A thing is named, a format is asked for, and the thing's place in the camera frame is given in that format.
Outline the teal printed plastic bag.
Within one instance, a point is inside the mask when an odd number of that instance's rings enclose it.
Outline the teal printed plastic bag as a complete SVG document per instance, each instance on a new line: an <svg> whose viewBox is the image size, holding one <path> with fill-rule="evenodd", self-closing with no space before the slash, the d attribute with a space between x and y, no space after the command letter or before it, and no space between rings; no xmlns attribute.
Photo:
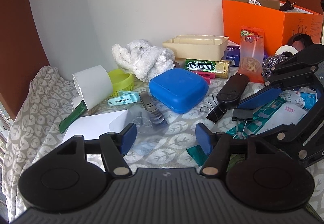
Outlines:
<svg viewBox="0 0 324 224"><path fill-rule="evenodd" d="M235 139L245 139L250 135L260 134L281 124L297 124L307 112L300 106L278 97L256 110L251 122L240 122L227 133L234 136Z"/></svg>

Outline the white paper cup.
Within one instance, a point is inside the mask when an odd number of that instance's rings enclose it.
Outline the white paper cup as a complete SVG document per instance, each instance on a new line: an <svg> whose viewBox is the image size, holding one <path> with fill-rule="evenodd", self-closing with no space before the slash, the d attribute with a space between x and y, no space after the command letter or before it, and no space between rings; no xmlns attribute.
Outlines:
<svg viewBox="0 0 324 224"><path fill-rule="evenodd" d="M74 73L72 79L87 110L91 110L113 93L111 79L101 65Z"/></svg>

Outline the blue plastic box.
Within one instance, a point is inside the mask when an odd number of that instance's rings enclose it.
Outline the blue plastic box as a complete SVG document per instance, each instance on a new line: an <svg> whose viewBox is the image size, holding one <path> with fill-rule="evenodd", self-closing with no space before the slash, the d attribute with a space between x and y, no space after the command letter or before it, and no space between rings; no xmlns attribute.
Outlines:
<svg viewBox="0 0 324 224"><path fill-rule="evenodd" d="M151 95L178 114L194 108L208 89L208 83L201 76L180 68L168 70L149 82Z"/></svg>

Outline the white crumpled towel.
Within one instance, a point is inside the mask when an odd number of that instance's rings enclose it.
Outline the white crumpled towel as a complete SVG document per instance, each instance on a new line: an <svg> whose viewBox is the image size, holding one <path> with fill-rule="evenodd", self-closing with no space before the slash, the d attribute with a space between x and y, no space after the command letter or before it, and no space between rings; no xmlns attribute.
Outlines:
<svg viewBox="0 0 324 224"><path fill-rule="evenodd" d="M125 47L112 46L117 66L143 82L174 68L175 54L169 48L153 46L146 40L134 40Z"/></svg>

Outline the steel wool scrubber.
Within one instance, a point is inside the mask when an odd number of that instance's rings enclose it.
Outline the steel wool scrubber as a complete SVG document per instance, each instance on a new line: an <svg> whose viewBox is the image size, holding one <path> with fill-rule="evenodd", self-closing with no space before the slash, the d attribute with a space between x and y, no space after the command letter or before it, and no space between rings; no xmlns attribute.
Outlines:
<svg viewBox="0 0 324 224"><path fill-rule="evenodd" d="M286 60L288 57L284 54L277 54L274 56L268 57L263 63L262 63L262 77L264 81L267 81L269 77L271 76L271 68L279 64L280 62Z"/></svg>

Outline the green handled tool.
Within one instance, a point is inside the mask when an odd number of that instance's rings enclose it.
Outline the green handled tool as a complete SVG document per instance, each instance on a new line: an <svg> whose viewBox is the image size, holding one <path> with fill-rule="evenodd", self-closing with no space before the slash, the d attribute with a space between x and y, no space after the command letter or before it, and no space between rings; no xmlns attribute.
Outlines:
<svg viewBox="0 0 324 224"><path fill-rule="evenodd" d="M61 121L59 124L59 132L63 134L85 111L87 111L86 104L84 101L81 101L77 107L63 121Z"/></svg>

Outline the orange cardboard box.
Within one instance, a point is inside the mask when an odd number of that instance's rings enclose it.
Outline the orange cardboard box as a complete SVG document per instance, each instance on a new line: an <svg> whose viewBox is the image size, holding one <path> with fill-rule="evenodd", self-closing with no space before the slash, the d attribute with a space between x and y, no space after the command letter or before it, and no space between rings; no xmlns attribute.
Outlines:
<svg viewBox="0 0 324 224"><path fill-rule="evenodd" d="M247 2L222 0L224 34L230 41L240 43L244 26L262 29L265 50L270 56L297 33L305 33L314 43L320 43L323 15L305 8L301 10L301 13L281 12Z"/></svg>

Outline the white paper sheet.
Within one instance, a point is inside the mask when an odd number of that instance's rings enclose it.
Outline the white paper sheet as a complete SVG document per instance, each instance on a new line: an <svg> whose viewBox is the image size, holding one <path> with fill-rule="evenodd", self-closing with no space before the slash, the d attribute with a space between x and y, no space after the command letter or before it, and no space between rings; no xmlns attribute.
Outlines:
<svg viewBox="0 0 324 224"><path fill-rule="evenodd" d="M89 140L98 139L107 132L119 133L126 126L127 113L127 110L121 110L78 118L68 127L63 143L76 135L82 135L85 140Z"/></svg>

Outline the white tape roll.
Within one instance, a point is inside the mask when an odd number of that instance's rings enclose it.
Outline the white tape roll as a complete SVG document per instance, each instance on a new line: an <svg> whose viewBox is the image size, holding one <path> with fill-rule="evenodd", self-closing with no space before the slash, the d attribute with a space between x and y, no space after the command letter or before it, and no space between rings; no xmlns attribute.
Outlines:
<svg viewBox="0 0 324 224"><path fill-rule="evenodd" d="M298 50L290 45L284 45L278 48L275 52L275 55L283 54L283 53L291 53L292 55L298 53Z"/></svg>

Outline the green Doublemint gum pack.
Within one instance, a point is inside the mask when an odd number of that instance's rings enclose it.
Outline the green Doublemint gum pack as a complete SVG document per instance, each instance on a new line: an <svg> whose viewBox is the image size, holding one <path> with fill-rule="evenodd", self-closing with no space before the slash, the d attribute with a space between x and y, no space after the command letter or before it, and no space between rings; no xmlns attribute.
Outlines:
<svg viewBox="0 0 324 224"><path fill-rule="evenodd" d="M227 79L229 77L230 62L228 60L210 61L186 59L184 69L189 71L214 73L216 78Z"/></svg>

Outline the orange clear snack bag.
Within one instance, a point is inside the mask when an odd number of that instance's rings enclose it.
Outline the orange clear snack bag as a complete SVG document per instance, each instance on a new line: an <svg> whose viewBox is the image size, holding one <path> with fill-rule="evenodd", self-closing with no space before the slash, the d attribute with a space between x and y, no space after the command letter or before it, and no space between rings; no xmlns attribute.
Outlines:
<svg viewBox="0 0 324 224"><path fill-rule="evenodd" d="M240 38L238 73L248 76L250 82L263 84L264 30L242 26Z"/></svg>

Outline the grey smiley nail clipper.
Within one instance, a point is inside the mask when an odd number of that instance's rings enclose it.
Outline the grey smiley nail clipper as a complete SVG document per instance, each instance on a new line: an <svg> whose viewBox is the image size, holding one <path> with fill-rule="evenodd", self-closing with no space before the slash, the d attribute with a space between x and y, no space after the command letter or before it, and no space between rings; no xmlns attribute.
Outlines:
<svg viewBox="0 0 324 224"><path fill-rule="evenodd" d="M149 112L149 117L151 119L151 123L155 127L163 127L167 125L167 121L162 114L162 112L157 108L154 104L152 98L150 97L147 91L143 91L139 94L140 100L146 111Z"/></svg>

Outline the yellow green plastic brush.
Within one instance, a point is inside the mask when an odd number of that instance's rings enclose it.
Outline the yellow green plastic brush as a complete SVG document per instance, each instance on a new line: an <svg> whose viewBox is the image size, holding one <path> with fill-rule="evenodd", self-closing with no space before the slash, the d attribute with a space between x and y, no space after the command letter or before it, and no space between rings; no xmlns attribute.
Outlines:
<svg viewBox="0 0 324 224"><path fill-rule="evenodd" d="M132 91L134 88L134 75L125 73L121 69L108 72L108 76L113 85L111 97L117 97L119 91Z"/></svg>

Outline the black binder clip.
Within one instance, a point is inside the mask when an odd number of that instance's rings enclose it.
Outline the black binder clip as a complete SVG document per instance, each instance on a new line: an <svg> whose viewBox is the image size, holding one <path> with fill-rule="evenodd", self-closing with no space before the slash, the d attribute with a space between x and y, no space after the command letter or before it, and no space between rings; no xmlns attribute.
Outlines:
<svg viewBox="0 0 324 224"><path fill-rule="evenodd" d="M218 103L213 94L206 97L206 105L200 108L200 112L207 115L207 119L216 124L226 113L227 108L224 103Z"/></svg>
<svg viewBox="0 0 324 224"><path fill-rule="evenodd" d="M247 123L252 122L253 120L253 110L236 108L233 110L232 120L236 122L236 133L234 136L238 137L239 139L244 139L243 133L245 131L245 127ZM239 131L238 129L239 122L243 122L242 131Z"/></svg>

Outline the pink plastic clip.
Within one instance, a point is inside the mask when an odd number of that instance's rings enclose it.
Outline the pink plastic clip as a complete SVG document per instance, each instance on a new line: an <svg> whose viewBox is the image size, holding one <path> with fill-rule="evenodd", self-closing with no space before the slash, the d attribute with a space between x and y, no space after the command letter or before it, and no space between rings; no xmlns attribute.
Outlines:
<svg viewBox="0 0 324 224"><path fill-rule="evenodd" d="M203 72L203 71L192 71L193 73L201 76L208 85L210 85L211 80L216 78L216 74L213 72Z"/></svg>

